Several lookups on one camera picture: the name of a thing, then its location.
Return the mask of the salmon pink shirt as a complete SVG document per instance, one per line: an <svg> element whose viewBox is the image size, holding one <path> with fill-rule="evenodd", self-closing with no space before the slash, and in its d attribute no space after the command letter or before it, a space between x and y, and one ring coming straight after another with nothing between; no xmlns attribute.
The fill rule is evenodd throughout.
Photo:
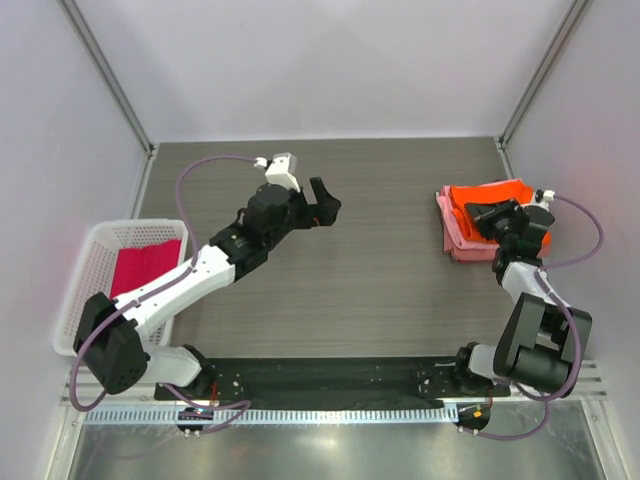
<svg viewBox="0 0 640 480"><path fill-rule="evenodd" d="M449 238L443 241L443 251L459 262L491 262L498 249L496 244L466 243L459 247Z"/></svg>

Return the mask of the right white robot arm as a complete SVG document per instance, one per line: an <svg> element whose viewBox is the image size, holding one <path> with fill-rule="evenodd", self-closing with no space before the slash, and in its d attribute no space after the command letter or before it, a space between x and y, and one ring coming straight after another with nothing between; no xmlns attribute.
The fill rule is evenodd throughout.
<svg viewBox="0 0 640 480"><path fill-rule="evenodd" d="M568 396L577 382L591 315L564 301L550 285L539 257L555 221L547 200L521 205L468 203L466 212L482 237L498 244L492 271L514 301L495 346L472 342L459 349L450 372L462 395L487 393L508 382L529 387L536 400Z"/></svg>

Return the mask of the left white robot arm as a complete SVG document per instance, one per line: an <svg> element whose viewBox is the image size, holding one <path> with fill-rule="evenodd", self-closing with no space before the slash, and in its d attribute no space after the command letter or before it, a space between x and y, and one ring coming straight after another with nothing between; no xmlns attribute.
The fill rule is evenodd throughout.
<svg viewBox="0 0 640 480"><path fill-rule="evenodd" d="M204 296L260 267L292 231L333 225L341 202L321 178L310 184L313 204L301 191L260 186L236 220L191 259L113 299L99 292L85 302L73 348L107 394L140 382L173 387L193 399L211 391L214 367L195 347L162 347L149 337Z"/></svg>

